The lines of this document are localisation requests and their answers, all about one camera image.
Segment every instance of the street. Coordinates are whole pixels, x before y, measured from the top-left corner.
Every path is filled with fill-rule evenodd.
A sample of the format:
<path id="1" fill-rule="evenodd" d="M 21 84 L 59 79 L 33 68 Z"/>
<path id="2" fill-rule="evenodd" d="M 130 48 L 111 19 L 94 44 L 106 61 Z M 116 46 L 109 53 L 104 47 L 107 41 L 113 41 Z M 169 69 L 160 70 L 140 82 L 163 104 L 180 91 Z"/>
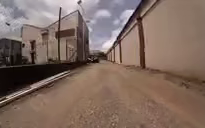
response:
<path id="1" fill-rule="evenodd" d="M 205 128 L 205 97 L 101 62 L 0 109 L 2 128 Z"/>

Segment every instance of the wall pillar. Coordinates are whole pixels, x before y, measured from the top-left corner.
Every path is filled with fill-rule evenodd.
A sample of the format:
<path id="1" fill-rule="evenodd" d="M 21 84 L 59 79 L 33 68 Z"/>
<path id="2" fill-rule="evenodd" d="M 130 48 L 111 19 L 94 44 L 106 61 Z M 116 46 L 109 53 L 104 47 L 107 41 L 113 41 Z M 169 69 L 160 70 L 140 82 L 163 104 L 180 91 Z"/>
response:
<path id="1" fill-rule="evenodd" d="M 140 66 L 145 69 L 146 68 L 146 60 L 145 60 L 145 37 L 144 37 L 144 29 L 142 25 L 142 18 L 137 18 L 138 23 L 138 31 L 139 31 L 139 49 L 140 49 Z"/>

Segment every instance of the building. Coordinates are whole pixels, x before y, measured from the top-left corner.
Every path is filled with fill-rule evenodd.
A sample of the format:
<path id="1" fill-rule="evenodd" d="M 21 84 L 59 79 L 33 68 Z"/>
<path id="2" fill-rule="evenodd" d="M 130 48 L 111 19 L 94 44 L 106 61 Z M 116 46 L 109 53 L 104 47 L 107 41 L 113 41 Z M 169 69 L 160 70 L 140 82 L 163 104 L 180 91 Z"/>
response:
<path id="1" fill-rule="evenodd" d="M 20 40 L 0 39 L 0 66 L 20 65 L 22 63 L 22 43 Z"/>
<path id="2" fill-rule="evenodd" d="M 142 0 L 107 57 L 205 81 L 205 0 Z"/>
<path id="3" fill-rule="evenodd" d="M 79 11 L 61 18 L 61 62 L 85 61 L 89 56 L 89 30 Z M 33 64 L 57 62 L 58 21 L 40 28 L 32 25 L 22 27 L 23 56 Z"/>

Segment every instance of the white building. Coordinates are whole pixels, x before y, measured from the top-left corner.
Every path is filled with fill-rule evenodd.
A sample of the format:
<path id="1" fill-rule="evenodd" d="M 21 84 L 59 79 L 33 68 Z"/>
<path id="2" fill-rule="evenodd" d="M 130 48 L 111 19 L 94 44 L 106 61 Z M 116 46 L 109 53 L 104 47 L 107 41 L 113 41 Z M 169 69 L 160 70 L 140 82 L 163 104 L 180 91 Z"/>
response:
<path id="1" fill-rule="evenodd" d="M 89 30 L 80 12 L 75 11 L 62 17 L 60 30 L 61 62 L 85 61 L 89 55 Z M 57 62 L 57 37 L 58 21 L 45 28 L 24 25 L 23 56 L 33 64 Z"/>

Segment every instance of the white wall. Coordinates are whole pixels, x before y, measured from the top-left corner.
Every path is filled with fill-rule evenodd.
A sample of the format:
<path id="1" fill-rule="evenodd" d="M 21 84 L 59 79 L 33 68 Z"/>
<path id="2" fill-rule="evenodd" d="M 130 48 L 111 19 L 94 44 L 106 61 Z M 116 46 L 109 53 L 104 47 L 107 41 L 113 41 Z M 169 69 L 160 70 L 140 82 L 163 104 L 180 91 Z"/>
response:
<path id="1" fill-rule="evenodd" d="M 205 80 L 205 0 L 163 0 L 143 27 L 147 67 Z"/>
<path id="2" fill-rule="evenodd" d="M 120 64 L 120 50 L 119 44 L 115 47 L 115 62 Z"/>
<path id="3" fill-rule="evenodd" d="M 41 37 L 41 29 L 29 25 L 24 25 L 22 29 L 22 42 L 25 47 L 22 49 L 23 56 L 28 57 L 29 62 L 31 62 L 30 56 L 30 41 L 36 41 L 36 63 L 41 64 L 47 62 L 47 50 L 46 45 L 43 45 Z"/>
<path id="4" fill-rule="evenodd" d="M 130 30 L 130 28 L 134 26 L 135 23 L 136 21 L 134 21 L 130 27 L 128 27 L 125 33 L 127 33 L 127 31 Z M 121 45 L 122 63 L 124 65 L 140 66 L 139 34 L 137 25 L 127 34 L 126 37 L 124 37 L 124 39 L 122 39 Z"/>

